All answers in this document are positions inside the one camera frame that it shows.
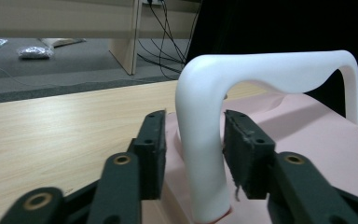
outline white plastic part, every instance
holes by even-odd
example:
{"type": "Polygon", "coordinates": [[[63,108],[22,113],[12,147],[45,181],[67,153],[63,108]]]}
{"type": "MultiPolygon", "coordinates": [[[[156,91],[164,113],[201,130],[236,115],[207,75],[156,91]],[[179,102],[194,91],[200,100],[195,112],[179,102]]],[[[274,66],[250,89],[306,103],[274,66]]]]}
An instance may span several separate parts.
{"type": "Polygon", "coordinates": [[[337,69],[344,79],[346,117],[358,125],[358,67],[345,50],[203,55],[185,67],[175,103],[195,222],[216,221],[230,207],[220,141],[227,91],[252,81],[274,91],[301,93],[321,86],[337,69]]]}

